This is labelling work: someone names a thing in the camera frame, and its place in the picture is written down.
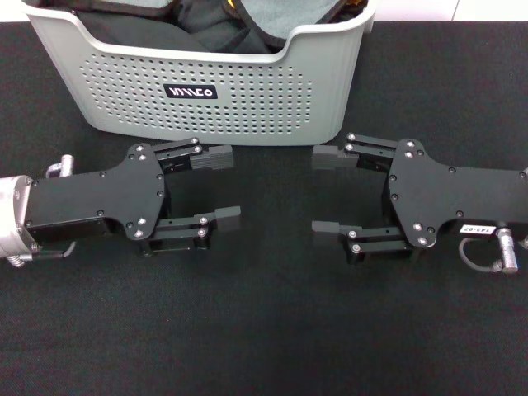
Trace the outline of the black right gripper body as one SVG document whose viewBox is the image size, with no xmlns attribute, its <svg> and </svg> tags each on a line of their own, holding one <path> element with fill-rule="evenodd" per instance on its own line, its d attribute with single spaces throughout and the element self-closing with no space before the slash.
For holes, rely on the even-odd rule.
<svg viewBox="0 0 528 396">
<path fill-rule="evenodd" d="M 445 165 L 415 139 L 397 142 L 389 195 L 411 245 L 429 248 L 445 233 L 491 238 L 501 228 L 527 236 L 527 177 L 520 170 Z"/>
</svg>

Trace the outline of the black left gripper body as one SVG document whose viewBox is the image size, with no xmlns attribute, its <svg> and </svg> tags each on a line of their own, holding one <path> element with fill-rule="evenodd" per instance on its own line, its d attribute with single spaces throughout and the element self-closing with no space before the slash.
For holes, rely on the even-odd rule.
<svg viewBox="0 0 528 396">
<path fill-rule="evenodd" d="M 165 181 L 153 146 L 128 149 L 105 171 L 32 183 L 25 225 L 41 246 L 119 234 L 143 241 L 153 234 L 165 199 Z"/>
</svg>

